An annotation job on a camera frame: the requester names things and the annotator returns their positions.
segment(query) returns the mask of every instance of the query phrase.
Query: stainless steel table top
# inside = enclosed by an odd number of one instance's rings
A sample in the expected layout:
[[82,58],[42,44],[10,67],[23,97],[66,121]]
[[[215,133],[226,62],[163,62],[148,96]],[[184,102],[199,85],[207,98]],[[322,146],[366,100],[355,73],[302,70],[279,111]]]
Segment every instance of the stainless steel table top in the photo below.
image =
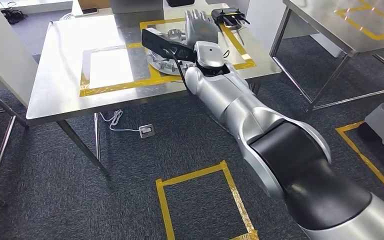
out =
[[283,0],[351,56],[384,49],[384,0]]
[[[164,16],[182,16],[184,9],[179,11],[106,15],[49,24],[27,109],[27,120],[37,125],[186,95],[181,80],[121,90],[108,87],[153,78],[156,71],[149,68],[145,48],[140,45],[140,23],[156,21],[149,27],[161,31],[183,27],[184,22],[178,20],[161,21]],[[241,66],[249,61],[256,65],[240,69],[238,72],[242,77],[252,82],[259,77],[281,72],[247,28],[240,30],[240,37],[236,31],[231,33],[230,37],[235,38],[246,53],[238,52],[228,36],[219,33],[220,45],[230,50],[228,60]],[[90,82],[84,85],[84,52],[108,48],[113,50],[96,51],[94,60],[90,60],[90,67],[94,70],[90,71]],[[84,94],[84,88],[103,91]]]

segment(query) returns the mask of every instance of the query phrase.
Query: floor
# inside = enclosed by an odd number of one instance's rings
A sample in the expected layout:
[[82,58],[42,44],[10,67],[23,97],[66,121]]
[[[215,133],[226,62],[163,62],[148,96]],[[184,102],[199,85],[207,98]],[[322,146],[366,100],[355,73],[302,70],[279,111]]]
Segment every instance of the floor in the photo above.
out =
[[[31,17],[46,23],[63,14]],[[28,21],[14,29],[39,61],[43,38],[38,35],[44,29]],[[309,36],[284,40],[278,57],[312,97],[341,61]],[[384,89],[384,65],[372,56],[353,59],[338,83],[324,101]],[[26,113],[9,92],[0,91],[0,97],[15,111]],[[306,101],[281,73],[266,78],[257,97],[268,107],[316,128],[330,146],[334,171],[384,200],[384,185],[335,131],[363,120],[384,102],[384,95],[306,113]],[[123,111],[120,128],[153,124],[156,135],[140,139],[137,133],[112,132],[101,121],[101,154],[109,179],[55,123],[28,130],[15,125],[0,169],[0,198],[9,203],[0,208],[0,239],[165,239],[156,180],[208,168],[222,160],[227,162],[260,239],[306,238],[283,201],[267,197],[253,182],[235,140],[202,114],[188,96]],[[6,114],[0,114],[0,143],[8,120]],[[94,149],[93,117],[68,122]],[[222,173],[164,187],[164,191],[178,239],[231,239],[246,233]]]

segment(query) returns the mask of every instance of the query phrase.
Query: white power cable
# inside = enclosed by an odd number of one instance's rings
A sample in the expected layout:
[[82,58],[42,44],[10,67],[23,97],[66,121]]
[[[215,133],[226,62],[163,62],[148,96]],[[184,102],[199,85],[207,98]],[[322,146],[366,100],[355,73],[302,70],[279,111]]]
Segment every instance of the white power cable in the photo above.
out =
[[140,130],[133,130],[133,129],[115,129],[113,128],[113,126],[116,126],[117,124],[119,124],[119,120],[120,118],[122,117],[123,115],[123,111],[121,109],[117,110],[114,112],[114,116],[111,117],[110,119],[105,119],[104,115],[102,115],[102,113],[100,112],[99,113],[100,116],[102,117],[102,119],[105,121],[105,122],[111,122],[109,124],[109,129],[111,131],[131,131],[131,132],[139,132]]

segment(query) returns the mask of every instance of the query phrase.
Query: silver robot arm segment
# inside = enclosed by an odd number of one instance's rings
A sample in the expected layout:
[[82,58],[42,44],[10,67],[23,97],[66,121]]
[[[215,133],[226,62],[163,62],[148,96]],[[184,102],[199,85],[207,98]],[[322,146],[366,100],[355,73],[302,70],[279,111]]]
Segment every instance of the silver robot arm segment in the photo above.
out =
[[329,147],[314,128],[260,102],[218,44],[197,41],[194,51],[187,87],[227,125],[258,185],[285,201],[311,239],[384,240],[384,202],[330,169]]

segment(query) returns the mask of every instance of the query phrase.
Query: yellow tape square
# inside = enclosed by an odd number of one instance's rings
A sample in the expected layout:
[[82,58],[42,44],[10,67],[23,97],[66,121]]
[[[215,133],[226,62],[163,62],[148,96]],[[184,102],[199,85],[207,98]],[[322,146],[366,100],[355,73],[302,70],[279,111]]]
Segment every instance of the yellow tape square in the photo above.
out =
[[172,220],[170,218],[169,205],[167,204],[166,194],[164,192],[164,186],[179,184],[181,182],[202,177],[204,175],[215,173],[217,171],[223,171],[227,184],[229,185],[230,191],[232,193],[233,199],[236,203],[237,209],[239,210],[242,221],[245,224],[246,230],[248,231],[248,233],[234,237],[233,240],[258,240],[259,239],[257,235],[257,231],[254,229],[254,226],[251,223],[250,217],[248,216],[247,210],[245,209],[244,203],[242,202],[241,196],[239,195],[238,189],[236,188],[235,182],[233,181],[232,175],[228,169],[228,165],[224,160],[221,161],[220,164],[217,164],[215,166],[211,166],[198,171],[187,173],[187,174],[177,176],[165,181],[163,181],[162,179],[157,179],[155,181],[159,204],[162,212],[162,218],[164,220],[165,232],[167,234],[167,239],[174,240],[175,233],[173,230]]
[[343,18],[345,21],[347,21],[349,24],[351,24],[354,28],[358,29],[360,32],[369,36],[371,39],[374,39],[377,41],[384,40],[384,34],[375,34],[371,31],[369,31],[367,28],[364,28],[363,26],[361,26],[360,24],[358,24],[357,22],[355,22],[354,20],[352,20],[351,18],[349,18],[347,16],[347,14],[351,13],[351,12],[372,11],[372,12],[376,13],[377,15],[379,15],[380,17],[384,18],[384,12],[383,11],[380,11],[379,9],[370,5],[365,0],[358,0],[358,1],[362,4],[362,6],[338,9],[338,10],[335,10],[335,13],[337,15],[339,15],[341,18]]
[[[185,21],[184,18],[146,21],[146,22],[139,23],[139,27],[140,27],[140,31],[142,32],[143,29],[148,28],[148,26],[150,25],[178,23],[178,22],[184,22],[184,21]],[[249,57],[249,55],[247,54],[247,51],[245,51],[244,47],[238,42],[236,37],[233,35],[232,31],[226,28],[225,26],[221,26],[221,29],[224,32],[224,34],[227,36],[227,38],[230,40],[230,42],[233,44],[233,46],[236,48],[238,53],[242,56],[246,56],[246,58],[244,58],[244,63],[233,65],[235,69],[241,70],[241,69],[256,67],[257,66],[256,63],[253,61],[252,58]],[[127,49],[143,48],[140,42],[129,43],[129,44],[126,44],[125,47]],[[158,85],[158,84],[164,84],[164,83],[182,80],[181,77],[177,75],[161,76],[160,72],[149,64],[148,64],[148,69],[149,69],[150,78],[131,81],[127,83],[115,84],[111,86],[97,87],[97,88],[90,88],[90,83],[91,83],[90,78],[88,77],[88,74],[83,73],[83,70],[82,70],[81,78],[80,78],[80,97],[92,96],[96,94],[109,93],[109,92],[123,90],[123,89],[152,86],[152,85]]]
[[362,154],[357,145],[353,141],[351,141],[351,139],[345,134],[345,132],[356,129],[363,123],[364,121],[360,121],[350,125],[342,126],[336,128],[336,131],[345,140],[349,147],[351,147],[351,149],[358,154],[361,160],[368,166],[368,168],[374,173],[374,175],[376,175],[376,177],[384,184],[384,175],[382,174],[382,172],[365,155]]

